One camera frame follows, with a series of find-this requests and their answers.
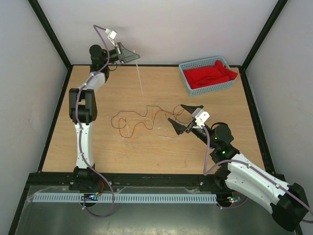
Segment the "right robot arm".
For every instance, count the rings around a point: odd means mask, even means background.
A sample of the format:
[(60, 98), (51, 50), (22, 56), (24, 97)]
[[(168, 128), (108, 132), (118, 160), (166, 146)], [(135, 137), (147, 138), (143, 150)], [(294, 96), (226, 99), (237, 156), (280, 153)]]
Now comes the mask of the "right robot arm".
[(212, 158), (214, 167), (214, 186), (218, 190), (231, 189), (243, 194), (267, 210), (274, 221), (283, 229), (292, 232), (300, 222), (312, 223), (305, 219), (312, 213), (305, 190), (297, 183), (289, 184), (260, 169), (244, 156), (231, 143), (234, 140), (229, 126), (216, 122), (208, 127), (205, 122), (210, 115), (203, 106), (181, 107), (191, 114), (188, 125), (182, 125), (169, 118), (177, 135), (193, 133), (207, 145), (203, 174), (208, 175), (208, 159)]

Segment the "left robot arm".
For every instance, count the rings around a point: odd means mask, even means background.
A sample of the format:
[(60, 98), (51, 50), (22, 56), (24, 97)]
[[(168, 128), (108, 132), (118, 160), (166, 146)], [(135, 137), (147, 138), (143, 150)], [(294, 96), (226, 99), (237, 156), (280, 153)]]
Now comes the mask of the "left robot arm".
[(90, 190), (97, 188), (103, 179), (95, 172), (92, 152), (92, 133), (97, 118), (96, 92), (110, 75), (109, 65), (135, 61), (140, 55), (125, 48), (121, 42), (114, 49), (105, 50), (100, 45), (89, 48), (91, 59), (90, 74), (86, 82), (69, 90), (69, 117), (74, 123), (77, 138), (76, 166), (73, 170), (72, 189)]

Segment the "white zip tie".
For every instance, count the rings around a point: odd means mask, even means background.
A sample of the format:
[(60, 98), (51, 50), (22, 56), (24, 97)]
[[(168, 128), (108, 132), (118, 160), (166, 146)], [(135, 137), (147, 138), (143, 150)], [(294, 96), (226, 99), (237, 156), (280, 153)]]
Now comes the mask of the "white zip tie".
[(139, 79), (141, 96), (143, 97), (144, 96), (144, 92), (143, 92), (143, 87), (142, 87), (142, 82), (141, 82), (140, 71), (139, 71), (139, 66), (138, 66), (138, 63), (137, 63), (137, 59), (135, 59), (135, 66), (136, 66), (137, 75), (138, 75), (138, 79)]

